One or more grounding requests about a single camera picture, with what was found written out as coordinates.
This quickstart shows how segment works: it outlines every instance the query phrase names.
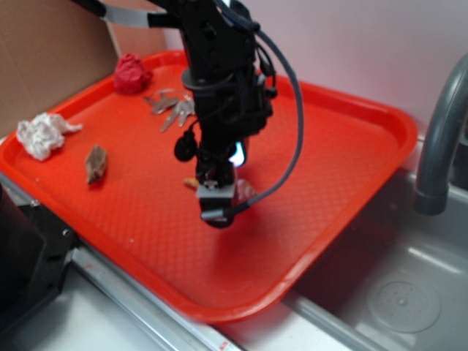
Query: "keys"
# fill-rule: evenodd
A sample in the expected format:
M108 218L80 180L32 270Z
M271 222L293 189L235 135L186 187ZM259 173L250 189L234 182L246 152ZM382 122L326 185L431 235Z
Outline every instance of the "keys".
M178 126L182 127L187 117L195 114L195 102L189 97L185 97L184 95L185 100L179 100L178 97L167 97L164 92L160 94L161 98L159 100L150 97L143 97L143 99L152 106L151 113L154 115L160 115L173 107L173 110L160 129L161 133L165 132L177 117L179 117Z
M166 97L166 94L161 93L161 99L154 100L150 97L143 98L148 104L153 106L151 113L155 115L160 115L165 112L167 109L175 106L178 103L178 97Z
M179 102L181 104L181 112L178 120L178 126L182 127L187 120L187 117L195 114L195 102L193 100L186 100Z
M178 126L182 127L187 117L195 114L195 103L193 100L179 101L175 105L171 114L166 118L166 121L161 127L161 133L165 132L167 128L179 117Z

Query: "tray rim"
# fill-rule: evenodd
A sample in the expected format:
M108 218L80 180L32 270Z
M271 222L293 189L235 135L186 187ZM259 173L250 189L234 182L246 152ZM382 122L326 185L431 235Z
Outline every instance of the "tray rim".
M152 69L166 66L166 65L186 65L186 56L181 50L165 51L162 53L156 53L148 56L142 60L143 64ZM278 77L279 85L284 86L287 79L284 77ZM153 293L157 294L164 301L168 302L171 306L174 306L179 311L187 314L188 316L201 320L208 323L220 323L220 322L232 322L236 320L242 320L256 312L263 310L270 306L272 303L277 302L284 294L292 287L294 282L298 279L300 274L298 272L304 272L314 261L320 256L316 254L323 252L326 247L339 235L339 233L346 227L350 222L350 212L353 213L351 218L356 214L355 209L365 206L365 204L374 196L374 194L383 186L383 184L392 176L392 174L399 168L400 164L410 155L411 151L415 147L418 139L418 131L415 126L415 122L406 113L378 102L373 102L364 98L356 97L350 94L341 93L334 91L329 88L323 88L310 83L301 82L301 88L303 91L304 101L307 99L314 99L320 97L322 101L319 101L320 107L330 108L332 107L333 101L339 100L340 103L346 103L349 105L352 112L352 117L361 119L363 121L371 122L369 111L373 114L379 114L382 120L379 123L372 121L373 125L379 125L386 128L395 137L399 148L397 152L391 157L387 164L380 168L380 170L374 175L372 180L368 182L364 189L349 202L344 210L339 214L337 219L328 226L321 234L317 237L311 246L304 252L304 254L295 261L293 267L287 271L271 290L267 293L256 297L252 302L241 305L235 308L213 308L207 306L201 306L182 292L178 291L171 284L166 282L160 276L154 274L146 267L142 266L132 255L127 254L124 250L120 249L120 246L115 243L109 243L108 241L103 244L105 239L95 238L94 240L88 241L93 247L100 247L98 249L106 257L111 259L117 266L121 267L128 273L132 274L139 282L153 281L154 284L148 287ZM76 112L87 108L88 106L99 101L101 98L113 93L113 76L109 76L99 81L98 83L86 88L80 93L74 95L68 100L58 104L51 108L49 113L60 113L67 119L73 116ZM293 95L292 89L289 85L280 91L280 94L286 97ZM392 116L391 122L388 120L388 116ZM57 203L53 197L34 185L29 177L19 173L14 166L9 163L12 155L8 154L11 151L11 147L21 149L21 146L15 138L15 132L7 136L4 142L0 145L0 171L14 181L19 187L25 190L33 197L37 197L44 205L49 207L50 210L54 211L57 216L62 219L73 217L69 211ZM77 220L76 223L72 224L72 227L77 233L84 232L85 230L93 230L86 221ZM125 262L125 267L122 267L119 262Z

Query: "sink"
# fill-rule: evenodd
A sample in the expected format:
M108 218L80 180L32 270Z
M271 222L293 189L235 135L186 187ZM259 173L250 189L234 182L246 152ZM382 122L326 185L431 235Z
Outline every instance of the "sink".
M374 350L468 350L468 192L412 209L400 170L295 285Z

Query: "red tray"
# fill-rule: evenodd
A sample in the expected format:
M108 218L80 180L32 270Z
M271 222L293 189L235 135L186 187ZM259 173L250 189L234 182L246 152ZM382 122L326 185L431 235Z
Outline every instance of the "red tray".
M123 96L109 77L49 112L82 131L44 162L11 134L0 146L0 169L79 235L174 308L209 323L245 318L279 300L413 149L411 118L391 107L302 84L306 112L303 154L288 182L224 230L200 220L195 192L183 179L195 161L173 156L186 129L160 133L165 117L143 97L182 89L182 52L144 64L154 82ZM250 139L239 169L257 191L282 175L293 155L296 114L287 80L279 78L274 116ZM86 184L84 160L107 149L104 181Z

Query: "small object in gripper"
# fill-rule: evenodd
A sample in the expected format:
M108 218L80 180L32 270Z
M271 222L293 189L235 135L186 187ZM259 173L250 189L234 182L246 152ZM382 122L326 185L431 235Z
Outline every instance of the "small object in gripper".
M185 178L184 185L189 187L190 189L197 190L200 183L196 178Z
M95 145L88 157L86 157L86 172L88 173L88 184L100 181L107 167L107 152L99 145Z

